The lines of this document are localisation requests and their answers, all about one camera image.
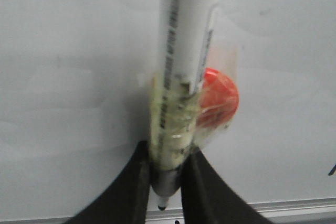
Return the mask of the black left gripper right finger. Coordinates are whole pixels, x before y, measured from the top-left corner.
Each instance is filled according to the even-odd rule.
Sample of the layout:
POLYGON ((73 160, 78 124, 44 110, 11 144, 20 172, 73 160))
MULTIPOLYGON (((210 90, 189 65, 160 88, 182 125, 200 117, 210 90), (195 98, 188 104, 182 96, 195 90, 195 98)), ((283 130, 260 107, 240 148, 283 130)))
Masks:
POLYGON ((181 201, 185 223, 270 223, 221 179, 201 151, 184 163, 181 201))

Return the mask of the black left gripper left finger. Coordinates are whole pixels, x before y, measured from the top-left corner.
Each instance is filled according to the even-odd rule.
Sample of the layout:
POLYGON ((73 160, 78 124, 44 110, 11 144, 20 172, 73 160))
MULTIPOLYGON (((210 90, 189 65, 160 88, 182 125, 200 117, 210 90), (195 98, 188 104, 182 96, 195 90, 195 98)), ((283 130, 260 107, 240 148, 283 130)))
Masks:
POLYGON ((145 223, 149 190, 147 142, 140 141, 130 160, 109 187, 66 223, 145 223))

